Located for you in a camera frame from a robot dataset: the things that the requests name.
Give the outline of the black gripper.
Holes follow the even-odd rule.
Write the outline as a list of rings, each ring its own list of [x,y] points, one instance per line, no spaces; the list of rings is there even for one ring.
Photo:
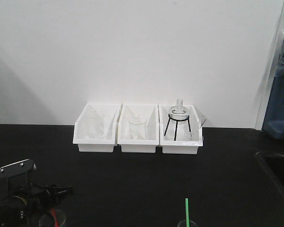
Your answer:
[[[73,186],[31,181],[26,174],[8,178],[8,205],[24,213],[48,211],[74,194]]]

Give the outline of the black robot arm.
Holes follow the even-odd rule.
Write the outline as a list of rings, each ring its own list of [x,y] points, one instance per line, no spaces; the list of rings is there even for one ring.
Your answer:
[[[8,194],[0,199],[0,227],[57,227],[52,210],[74,194],[72,185],[33,182],[29,173],[3,179]]]

